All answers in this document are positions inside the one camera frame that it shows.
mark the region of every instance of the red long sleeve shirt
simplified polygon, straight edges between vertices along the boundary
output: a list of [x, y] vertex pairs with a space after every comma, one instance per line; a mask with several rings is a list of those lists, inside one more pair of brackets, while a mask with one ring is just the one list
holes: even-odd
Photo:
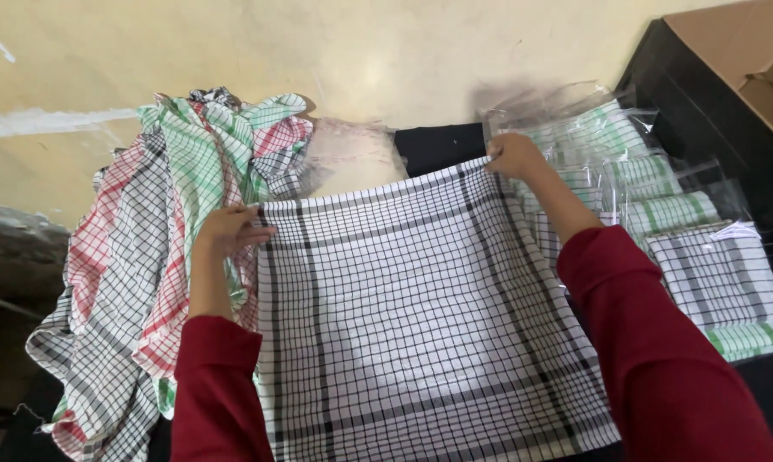
[[[660, 269], [626, 231], [578, 233], [557, 265], [586, 315], [628, 459], [773, 460], [751, 393], [669, 300]], [[173, 460], [272, 460], [252, 381], [261, 336], [196, 317], [181, 339]]]

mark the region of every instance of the wall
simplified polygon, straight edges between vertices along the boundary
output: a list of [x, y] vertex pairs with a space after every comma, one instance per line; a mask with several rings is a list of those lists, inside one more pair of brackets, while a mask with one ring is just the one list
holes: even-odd
[[297, 92], [314, 115], [393, 127], [471, 121], [517, 86], [611, 85], [650, 19], [719, 3], [0, 0], [0, 205], [73, 228], [153, 91]]

